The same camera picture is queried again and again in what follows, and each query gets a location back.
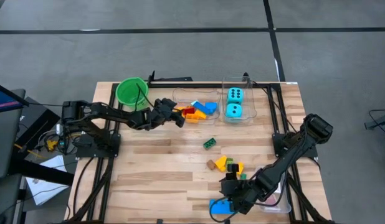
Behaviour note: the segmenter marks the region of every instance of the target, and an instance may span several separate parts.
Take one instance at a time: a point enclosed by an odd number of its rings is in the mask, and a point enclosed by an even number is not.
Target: computer screen
[[[0,85],[0,112],[22,108],[24,105],[29,106],[26,100]]]

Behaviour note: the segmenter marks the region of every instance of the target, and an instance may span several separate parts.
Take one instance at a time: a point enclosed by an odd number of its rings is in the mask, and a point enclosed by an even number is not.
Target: clear plastic container
[[[244,92],[244,100],[241,104],[242,115],[239,118],[231,118],[226,115],[227,95],[230,88],[240,88]],[[222,82],[222,107],[223,121],[230,124],[248,125],[253,123],[256,117],[254,91],[252,90],[252,82],[249,77],[224,77]]]
[[[193,101],[198,100],[202,105],[207,102],[217,103],[217,108],[212,115],[207,115],[206,119],[199,119],[197,124],[214,124],[216,119],[220,117],[220,93],[215,89],[205,90],[192,90],[177,88],[173,90],[173,101],[179,106],[191,106]]]
[[[255,172],[257,172],[260,168],[263,168],[263,166],[257,167]],[[285,178],[285,173],[281,176],[281,181],[280,181],[280,183],[278,183],[277,190],[265,202],[261,202],[260,200],[258,200],[256,202],[267,204],[267,205],[273,205],[275,202],[277,202],[278,198],[281,197],[281,189],[282,189],[282,185],[284,184],[284,178]],[[269,213],[288,213],[288,212],[290,212],[291,211],[291,205],[288,203],[286,188],[284,188],[284,191],[282,192],[281,200],[277,206],[265,207],[265,206],[258,205],[256,207],[258,207],[258,209],[260,209],[263,212],[269,212]]]

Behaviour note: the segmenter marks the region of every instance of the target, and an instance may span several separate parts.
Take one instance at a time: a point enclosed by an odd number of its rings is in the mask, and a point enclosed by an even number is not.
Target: gray floor
[[[385,27],[385,0],[270,7],[278,28]],[[0,30],[266,26],[263,2],[253,0],[6,0],[0,10]],[[385,223],[385,134],[363,126],[370,109],[385,108],[385,32],[277,33],[277,40],[285,78],[300,84],[306,111],[335,127],[318,151],[333,219]],[[152,70],[197,81],[243,72],[278,80],[268,33],[0,35],[0,83],[42,103],[91,100],[98,81]],[[27,223],[61,221],[67,197],[29,212]]]

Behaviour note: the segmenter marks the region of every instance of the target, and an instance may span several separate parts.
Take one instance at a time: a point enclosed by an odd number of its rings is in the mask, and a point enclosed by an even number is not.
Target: blue toy piece
[[[227,96],[227,104],[236,103],[241,105],[244,100],[244,91],[240,88],[230,88]]]
[[[242,116],[242,107],[236,103],[230,103],[227,105],[226,117],[228,118],[240,118]]]
[[[210,114],[210,110],[206,108],[204,105],[202,105],[198,100],[191,103],[193,107],[195,107],[197,110],[202,111],[204,114]]]
[[[215,113],[217,109],[217,103],[214,102],[206,102],[205,107],[209,110],[210,114]]]
[[[215,202],[214,199],[210,199],[209,201],[209,209],[211,208],[211,205]],[[232,202],[229,202],[228,200],[221,200],[220,202],[217,202],[212,207],[212,214],[214,215],[231,215],[234,212],[231,211]]]

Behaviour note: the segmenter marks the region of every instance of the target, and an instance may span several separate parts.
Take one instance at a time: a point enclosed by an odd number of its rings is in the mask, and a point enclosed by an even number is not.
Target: wooden tabletop
[[[281,83],[281,87],[287,117],[298,129],[305,117],[299,87],[287,83]],[[93,101],[108,103],[111,88],[112,82],[97,83]],[[173,90],[151,88],[148,98],[152,102],[156,98],[172,99]],[[269,100],[258,88],[254,89],[254,101],[257,116],[249,126],[231,126],[220,118],[213,125],[185,123],[183,128],[178,128],[169,122],[151,131],[135,131],[121,124],[121,148],[113,166],[105,223],[155,223],[158,218],[165,223],[214,223],[209,217],[208,205],[210,199],[222,197],[219,180],[224,173],[208,169],[206,162],[226,155],[234,161],[243,162],[244,173],[250,177],[257,166],[276,160]],[[281,121],[280,112],[277,111],[277,114]],[[102,119],[95,120],[102,128],[104,122]],[[215,138],[217,144],[207,151],[202,144],[210,138]],[[69,200],[71,208],[77,179],[87,161],[81,159],[78,162]],[[97,159],[94,159],[82,177],[77,208],[92,190],[96,164]],[[297,164],[303,192],[320,214],[330,219],[318,167],[308,159],[299,159]],[[101,198],[100,194],[96,201],[95,218],[98,218]],[[265,213],[257,206],[252,207],[247,215],[237,214],[231,221],[289,223],[288,214]]]

